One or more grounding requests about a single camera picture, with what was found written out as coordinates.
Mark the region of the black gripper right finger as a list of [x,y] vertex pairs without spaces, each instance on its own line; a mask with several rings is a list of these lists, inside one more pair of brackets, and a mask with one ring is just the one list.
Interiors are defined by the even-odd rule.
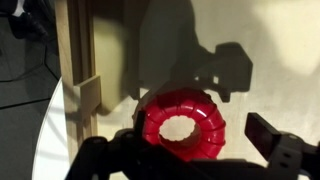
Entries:
[[265,160],[269,160],[281,133],[258,113],[247,114],[244,133]]

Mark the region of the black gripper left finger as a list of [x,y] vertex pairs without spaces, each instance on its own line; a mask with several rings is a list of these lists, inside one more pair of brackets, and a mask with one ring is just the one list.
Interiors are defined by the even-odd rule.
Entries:
[[136,122],[134,124],[134,136],[137,141],[143,138],[145,116],[146,116],[145,111],[139,111],[136,117]]

